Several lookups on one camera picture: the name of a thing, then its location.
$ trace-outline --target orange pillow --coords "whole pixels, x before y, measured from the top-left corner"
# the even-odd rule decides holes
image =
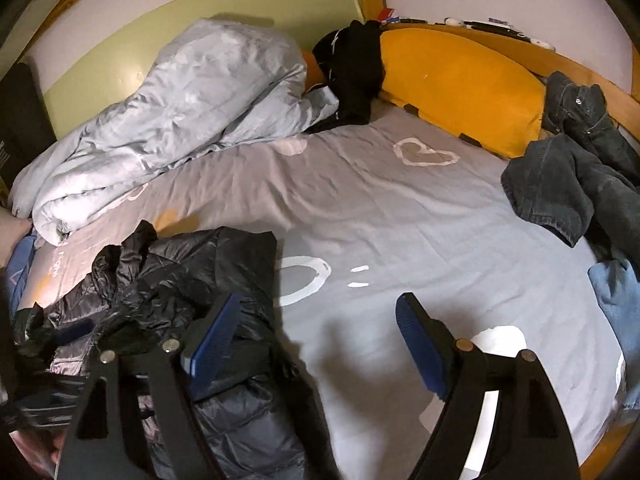
[[[306,63],[306,81],[305,81],[305,92],[309,90],[313,85],[317,85],[318,83],[325,83],[324,74],[318,63],[316,62],[316,57],[306,50],[302,51],[302,57],[305,58]]]
[[[511,59],[424,28],[383,32],[380,49],[383,99],[413,105],[430,123],[509,158],[538,140],[545,86]]]

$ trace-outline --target gray bed sheet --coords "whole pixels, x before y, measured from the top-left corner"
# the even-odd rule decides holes
[[[133,190],[37,251],[22,306],[65,294],[141,219],[164,236],[271,230],[282,337],[318,388],[345,479],[405,478],[430,436],[437,403],[394,318],[405,291],[485,351],[534,350],[582,461],[615,407],[620,347],[587,277],[590,248],[517,218],[505,165],[376,102],[366,126],[211,153]]]

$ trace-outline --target denim jeans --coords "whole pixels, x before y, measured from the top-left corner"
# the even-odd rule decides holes
[[[613,125],[600,86],[578,86],[561,72],[546,82],[542,127],[565,133],[634,186],[640,186],[640,157]]]
[[[502,187],[523,220],[573,247],[595,219],[613,246],[640,265],[640,194],[567,134],[530,143],[507,165]]]

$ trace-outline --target wooden bed frame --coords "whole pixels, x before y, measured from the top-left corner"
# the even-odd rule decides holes
[[[24,49],[24,52],[37,41],[44,31],[47,30],[65,10],[78,1],[79,0],[61,0],[36,31],[30,43]],[[380,11],[386,7],[386,1],[360,0],[360,5],[362,6],[365,19],[375,20]],[[389,28],[401,27],[428,28],[463,36],[464,38],[477,41],[496,52],[500,52],[535,74],[548,76],[555,70],[559,70],[580,85],[599,84],[607,99],[607,107],[610,115],[624,126],[636,139],[640,140],[640,54],[636,47],[634,47],[633,51],[632,91],[631,94],[627,94],[593,70],[555,52],[545,50],[544,48],[524,41],[514,40],[480,30],[447,27],[445,25],[396,24],[391,25]],[[613,428],[607,431],[588,459],[582,464],[580,468],[582,480],[594,480],[604,470],[607,463],[609,463],[613,455],[622,445],[630,428],[631,425]]]

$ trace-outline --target bed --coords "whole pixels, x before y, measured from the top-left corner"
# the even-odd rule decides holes
[[[66,72],[40,66],[50,81],[53,72],[63,72],[44,95],[56,135],[130,93],[158,48],[212,1],[219,0],[198,0],[187,9],[175,0],[84,53],[75,47],[82,56]],[[275,26],[308,48],[334,21],[375,18],[383,3],[331,1],[330,20],[301,14],[284,25],[276,17]],[[167,16],[175,21],[159,30]],[[233,18],[274,23],[252,22],[244,13]],[[33,56],[43,60],[45,47],[60,44],[73,19],[45,33]],[[130,42],[147,30],[154,34],[146,43]],[[539,75],[560,69],[578,83],[600,82],[612,116],[632,134],[640,132],[638,103],[585,67],[510,38],[455,33]],[[130,48],[126,60],[122,47]],[[117,67],[126,68],[126,76]],[[78,105],[97,81],[103,90]],[[272,231],[280,253],[281,338],[318,389],[345,479],[405,478],[433,429],[437,401],[422,386],[394,319],[395,300],[406,291],[454,336],[471,338],[485,351],[535,351],[583,462],[616,411],[620,346],[587,276],[596,262],[588,244],[568,248],[517,218],[500,186],[505,166],[408,111],[376,101],[366,126],[211,153],[133,190],[63,245],[38,249],[21,307],[62,297],[104,245],[119,244],[142,219],[163,237],[220,225]],[[468,468],[479,470],[478,460]]]

